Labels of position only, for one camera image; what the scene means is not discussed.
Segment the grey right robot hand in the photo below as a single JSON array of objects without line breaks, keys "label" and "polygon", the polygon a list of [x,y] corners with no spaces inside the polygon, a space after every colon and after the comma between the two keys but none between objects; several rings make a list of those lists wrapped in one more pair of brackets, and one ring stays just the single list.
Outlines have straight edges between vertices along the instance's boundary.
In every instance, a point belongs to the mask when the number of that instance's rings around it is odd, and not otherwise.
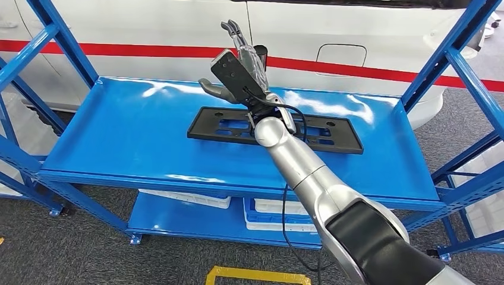
[{"label": "grey right robot hand", "polygon": [[[262,58],[266,58],[267,56],[267,49],[264,46],[256,46],[260,50],[260,54],[258,54],[257,50],[247,43],[239,25],[233,20],[228,20],[227,22],[222,21],[220,26],[228,32],[233,40],[238,52],[238,60],[259,86],[264,91],[267,91],[269,83],[266,76],[265,61],[262,61]],[[214,85],[207,78],[201,78],[198,82],[200,87],[211,96],[223,99],[232,104],[241,103],[237,96],[229,91],[226,85],[224,87]]]}]

